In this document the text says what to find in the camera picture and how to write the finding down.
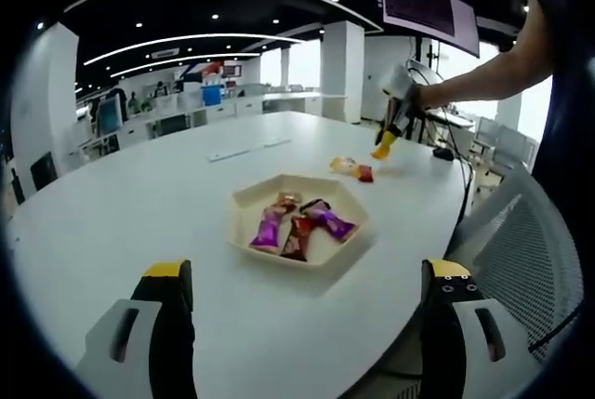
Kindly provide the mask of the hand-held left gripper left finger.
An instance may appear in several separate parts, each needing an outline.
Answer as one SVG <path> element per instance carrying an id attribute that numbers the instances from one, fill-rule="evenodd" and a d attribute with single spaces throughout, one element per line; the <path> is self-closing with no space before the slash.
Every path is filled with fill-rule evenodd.
<path id="1" fill-rule="evenodd" d="M 97 398 L 194 398 L 192 265 L 153 264 L 86 334 L 77 377 Z"/>

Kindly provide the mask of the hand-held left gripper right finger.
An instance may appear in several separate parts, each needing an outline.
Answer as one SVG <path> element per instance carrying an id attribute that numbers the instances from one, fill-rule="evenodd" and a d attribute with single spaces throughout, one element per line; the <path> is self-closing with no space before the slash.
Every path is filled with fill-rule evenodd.
<path id="1" fill-rule="evenodd" d="M 422 261 L 422 398 L 515 398 L 535 378 L 523 326 L 470 272 Z"/>

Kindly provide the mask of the person's right hand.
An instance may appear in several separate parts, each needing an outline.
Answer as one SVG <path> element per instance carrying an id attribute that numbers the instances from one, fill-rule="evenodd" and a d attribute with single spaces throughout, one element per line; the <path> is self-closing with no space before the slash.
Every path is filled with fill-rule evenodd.
<path id="1" fill-rule="evenodd" d="M 444 84 L 417 86 L 416 104 L 422 110 L 445 107 L 451 97 Z"/>

